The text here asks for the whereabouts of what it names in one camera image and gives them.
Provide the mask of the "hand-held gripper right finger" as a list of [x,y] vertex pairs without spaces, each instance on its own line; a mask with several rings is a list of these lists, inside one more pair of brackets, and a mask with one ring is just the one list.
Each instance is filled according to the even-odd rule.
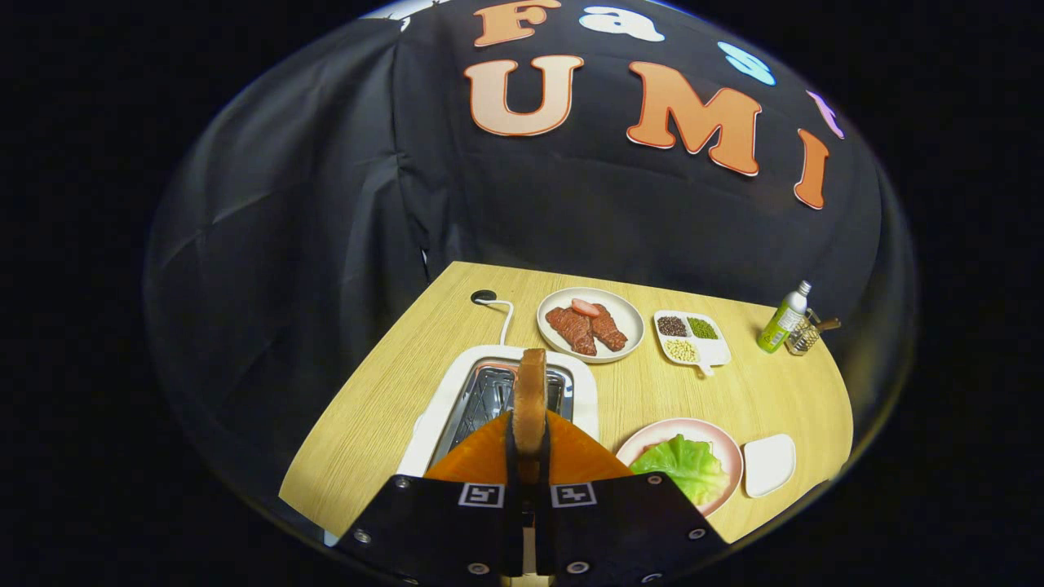
[[627,472],[555,413],[546,413],[543,456],[537,573],[552,586],[660,586],[728,553],[667,473]]

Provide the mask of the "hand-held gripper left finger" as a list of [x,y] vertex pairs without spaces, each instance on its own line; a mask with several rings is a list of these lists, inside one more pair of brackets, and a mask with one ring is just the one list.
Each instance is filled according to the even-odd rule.
[[465,475],[395,474],[335,540],[394,586],[507,586],[525,573],[529,492],[518,471],[512,413],[501,413],[443,457]]

